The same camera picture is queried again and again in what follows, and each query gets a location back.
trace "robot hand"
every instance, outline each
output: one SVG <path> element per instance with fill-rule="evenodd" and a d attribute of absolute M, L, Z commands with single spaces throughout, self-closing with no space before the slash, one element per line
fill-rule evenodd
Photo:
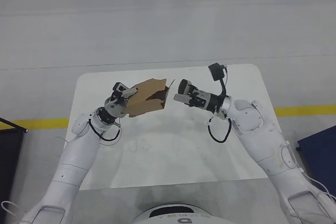
<path fill-rule="evenodd" d="M 218 63 L 212 64 L 208 68 L 214 81 L 219 80 L 221 83 L 222 93 L 219 96 L 199 90 L 193 86 L 190 81 L 182 80 L 178 87 L 178 93 L 174 95 L 174 100 L 183 102 L 188 106 L 195 106 L 196 108 L 208 110 L 213 114 L 218 112 L 226 97 L 226 89 L 223 82 L 225 76 L 223 69 L 225 69 L 225 71 L 227 71 L 227 69 L 226 66 Z"/>

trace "white table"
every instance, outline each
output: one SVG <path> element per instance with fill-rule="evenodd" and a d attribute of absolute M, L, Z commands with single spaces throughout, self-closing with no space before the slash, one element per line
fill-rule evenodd
<path fill-rule="evenodd" d="M 258 100 L 278 125 L 269 95 L 258 68 L 252 64 L 228 66 L 227 93 L 234 99 Z M 224 144 L 208 134 L 207 111 L 190 108 L 173 100 L 182 78 L 201 90 L 219 94 L 208 67 L 152 69 L 140 71 L 87 73 L 76 85 L 66 139 L 81 113 L 89 113 L 111 95 L 116 82 L 130 87 L 149 78 L 175 79 L 164 110 L 121 119 L 122 137 L 114 146 L 101 146 L 81 190 L 197 183 L 222 180 L 266 178 L 231 132 Z M 212 132 L 223 138 L 227 123 L 215 119 Z"/>

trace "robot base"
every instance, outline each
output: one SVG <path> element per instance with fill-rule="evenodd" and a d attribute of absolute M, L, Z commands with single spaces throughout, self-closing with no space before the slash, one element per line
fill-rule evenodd
<path fill-rule="evenodd" d="M 234 224 L 214 217 L 207 211 L 189 204 L 166 204 L 151 208 L 140 214 L 133 224 Z"/>

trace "cardboard box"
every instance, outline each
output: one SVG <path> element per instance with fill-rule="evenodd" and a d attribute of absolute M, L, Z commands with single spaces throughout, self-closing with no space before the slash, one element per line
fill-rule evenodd
<path fill-rule="evenodd" d="M 137 88 L 136 94 L 128 99 L 126 108 L 123 112 L 129 117 L 139 116 L 147 112 L 164 109 L 169 87 L 166 86 L 167 79 L 156 80 L 151 78 L 133 86 Z"/>

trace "white cable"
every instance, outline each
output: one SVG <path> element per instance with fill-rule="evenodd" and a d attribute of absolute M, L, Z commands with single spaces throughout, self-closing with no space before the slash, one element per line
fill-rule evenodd
<path fill-rule="evenodd" d="M 16 218 L 18 218 L 18 216 L 17 216 L 15 213 L 11 212 L 9 209 L 7 209 L 7 208 L 4 206 L 5 203 L 7 203 L 7 204 L 11 204 L 11 205 L 15 206 L 16 208 L 18 208 L 18 209 L 20 209 L 21 211 L 23 211 L 23 212 L 26 213 L 25 210 L 23 210 L 20 206 L 18 206 L 18 205 L 15 204 L 14 202 L 10 202 L 10 201 L 8 201 L 8 200 L 4 200 L 3 202 L 1 202 L 1 208 L 4 209 L 7 213 L 9 213 L 10 215 L 12 215 L 12 216 L 14 216 L 14 217 L 16 217 Z M 32 223 L 29 222 L 29 221 L 17 221 L 17 222 L 13 222 L 12 224 L 20 224 L 20 223 L 28 223 L 28 224 L 32 224 Z"/>
<path fill-rule="evenodd" d="M 13 212 L 11 212 L 9 209 L 7 209 L 5 206 L 4 206 L 4 203 L 8 203 L 8 204 L 12 204 L 13 206 L 19 208 L 19 206 L 17 204 L 14 204 L 12 202 L 9 202 L 8 200 L 4 200 L 3 202 L 1 202 L 1 208 L 4 209 L 7 213 L 9 213 L 10 215 L 12 216 L 15 216 L 17 218 L 17 215 Z"/>
<path fill-rule="evenodd" d="M 310 222 L 309 220 L 306 220 L 306 219 L 304 219 L 304 218 L 301 218 L 300 216 L 294 216 L 293 214 L 290 214 L 290 216 L 291 216 L 291 217 L 298 218 L 298 219 L 300 219 L 300 220 L 302 220 L 302 221 L 304 221 L 304 222 L 310 223 L 310 224 L 315 224 L 315 223 L 313 223 L 313 222 Z"/>
<path fill-rule="evenodd" d="M 331 217 L 329 217 L 329 216 L 327 216 L 325 214 L 320 214 L 320 213 L 315 213 L 315 212 L 297 211 L 297 212 L 295 212 L 295 213 L 293 213 L 291 215 L 293 215 L 293 216 L 295 216 L 295 215 L 299 216 L 300 214 L 313 214 L 313 215 L 322 216 L 322 217 L 327 218 L 327 219 L 329 219 L 331 221 L 334 221 Z"/>
<path fill-rule="evenodd" d="M 57 136 L 57 137 L 55 137 L 55 138 L 60 138 L 60 139 L 64 140 L 66 143 L 68 143 L 68 141 L 67 141 L 66 139 L 64 139 L 64 138 L 62 138 L 62 137 L 60 137 L 60 136 Z"/>
<path fill-rule="evenodd" d="M 22 223 L 32 224 L 31 222 L 29 222 L 29 221 L 25 221 L 25 220 L 23 220 L 23 221 L 13 222 L 13 223 L 11 223 L 11 224 L 22 224 Z"/>
<path fill-rule="evenodd" d="M 292 149 L 291 149 L 290 145 L 283 146 L 283 147 L 281 148 L 281 151 L 280 151 L 282 161 L 285 163 L 285 165 L 286 165 L 288 168 L 291 169 L 291 167 L 289 167 L 289 166 L 287 165 L 286 161 L 284 160 L 284 158 L 283 158 L 283 156 L 282 156 L 282 150 L 283 150 L 285 147 L 289 150 L 290 154 L 291 154 L 292 157 L 293 157 L 293 160 L 294 160 L 294 162 L 295 162 L 295 167 L 294 167 L 294 168 L 296 168 L 296 167 L 297 167 L 297 168 L 301 168 L 301 166 L 300 166 L 300 165 L 298 164 L 298 162 L 297 162 L 297 159 L 296 159 L 295 154 L 292 152 Z M 317 180 L 315 180 L 315 179 L 309 177 L 308 174 L 306 174 L 305 172 L 301 172 L 301 173 L 302 173 L 306 178 L 308 178 L 309 180 L 314 181 L 315 183 L 320 184 L 320 185 L 325 189 L 325 191 L 326 191 L 326 192 L 321 191 L 321 193 L 326 194 L 326 195 L 331 199 L 332 202 L 336 203 L 336 196 L 330 194 L 329 190 L 327 189 L 327 187 L 326 187 L 324 184 L 322 184 L 321 182 L 318 182 Z M 320 195 L 320 194 L 317 194 L 317 195 L 316 195 L 316 200 L 317 200 L 318 206 L 320 207 L 320 203 L 319 203 L 319 200 L 318 200 L 319 195 Z"/>

